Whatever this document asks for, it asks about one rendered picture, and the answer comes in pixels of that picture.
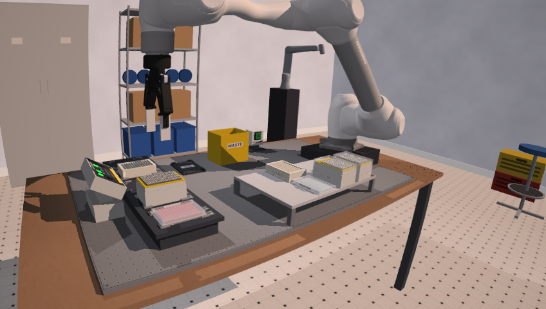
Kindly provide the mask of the yellow waste bin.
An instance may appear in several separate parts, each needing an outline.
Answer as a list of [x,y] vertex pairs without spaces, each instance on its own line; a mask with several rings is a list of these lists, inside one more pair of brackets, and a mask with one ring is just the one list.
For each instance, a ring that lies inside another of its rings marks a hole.
[[227,165],[248,160],[248,154],[248,131],[235,127],[208,131],[208,160],[218,165]]

